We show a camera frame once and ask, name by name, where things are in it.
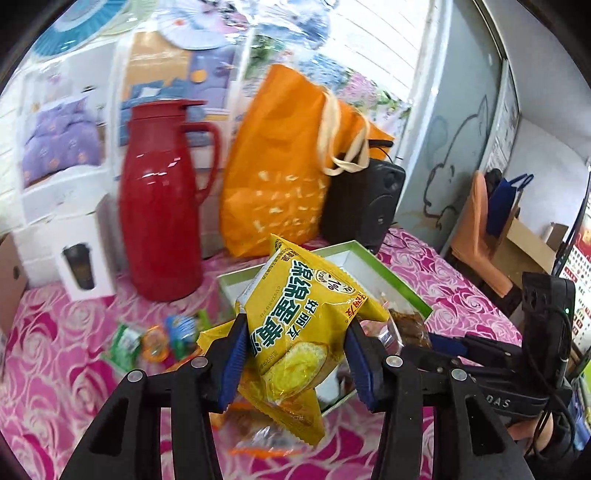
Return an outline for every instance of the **pink floral bedsheet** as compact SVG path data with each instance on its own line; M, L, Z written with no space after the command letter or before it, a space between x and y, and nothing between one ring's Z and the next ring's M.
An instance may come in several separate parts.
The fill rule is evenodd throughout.
M309 247L321 246L312 242ZM428 328L445 335L478 333L505 342L521 337L509 320L471 283L430 247L392 229L379 259L411 286L432 308ZM7 348L0 385L0 429L33 480L53 480L101 405L121 379L100 359L117 321L143 327L174 313L205 308L216 317L216 277L260 263L237 262L217 255L204 262L203 285L191 296L158 304L138 296L129 278L118 280L116 297L72 303L61 284L25 293ZM225 479L361 480L371 476L382 426L357 400L326 419L326 436L316 450L278 459L230 455L229 439L216 436ZM162 415L161 452L164 479L173 477L170 415ZM430 478L433 418L426 410L421 478Z

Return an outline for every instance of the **cloth strap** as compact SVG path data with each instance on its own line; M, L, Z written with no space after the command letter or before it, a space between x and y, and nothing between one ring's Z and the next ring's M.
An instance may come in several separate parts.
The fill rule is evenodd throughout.
M320 128L318 129L317 152L322 171L331 177L339 175L344 171L351 173L361 171L369 165L369 121L357 109L355 113L363 119L363 127L357 133L357 136L351 142L343 160L335 157L335 138L340 128L340 107L339 100L329 89L323 89L326 101L320 118ZM359 154L357 162L353 159ZM326 167L325 159L329 157L333 163L333 168Z

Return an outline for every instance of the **paper fan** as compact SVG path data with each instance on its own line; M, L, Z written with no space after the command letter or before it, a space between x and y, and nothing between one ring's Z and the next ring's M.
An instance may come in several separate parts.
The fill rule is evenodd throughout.
M33 52L46 60L92 40L129 0L77 0L37 39Z
M156 9L158 0L130 0L129 5L105 28L101 35L119 35L147 20Z
M220 14L200 0L168 0L157 11L158 30L166 40L185 50L223 47L226 37L217 31Z

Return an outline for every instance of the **door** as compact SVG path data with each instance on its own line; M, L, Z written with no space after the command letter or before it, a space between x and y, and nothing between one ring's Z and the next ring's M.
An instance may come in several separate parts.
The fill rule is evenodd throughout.
M440 251L470 193L491 131L502 60L472 0L453 0L449 43L427 135L395 220Z

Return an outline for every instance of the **custard cake package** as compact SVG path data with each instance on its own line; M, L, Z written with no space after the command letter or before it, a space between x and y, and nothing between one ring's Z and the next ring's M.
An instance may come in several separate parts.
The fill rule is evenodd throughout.
M236 302L248 319L252 355L239 392L258 410L316 445L324 436L313 388L343 359L345 332L359 314L385 322L388 313L337 266L275 235L271 258ZM231 322L203 332L207 350Z

